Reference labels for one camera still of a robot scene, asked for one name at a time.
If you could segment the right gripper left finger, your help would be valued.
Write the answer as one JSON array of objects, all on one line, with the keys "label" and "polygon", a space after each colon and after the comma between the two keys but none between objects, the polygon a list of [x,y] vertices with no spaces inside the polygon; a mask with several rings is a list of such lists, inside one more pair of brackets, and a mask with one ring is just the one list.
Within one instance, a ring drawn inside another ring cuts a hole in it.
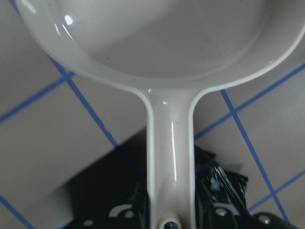
[{"label": "right gripper left finger", "polygon": [[108,213],[110,229],[149,229],[150,207],[147,182],[139,181],[124,201]]}]

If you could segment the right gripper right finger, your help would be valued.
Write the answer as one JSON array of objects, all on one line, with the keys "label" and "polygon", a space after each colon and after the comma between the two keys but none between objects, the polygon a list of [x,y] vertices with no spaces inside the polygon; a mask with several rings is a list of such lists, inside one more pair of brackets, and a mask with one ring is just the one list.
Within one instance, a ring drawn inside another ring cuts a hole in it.
[{"label": "right gripper right finger", "polygon": [[248,178],[221,179],[196,177],[195,218],[197,229],[250,229],[245,191]]}]

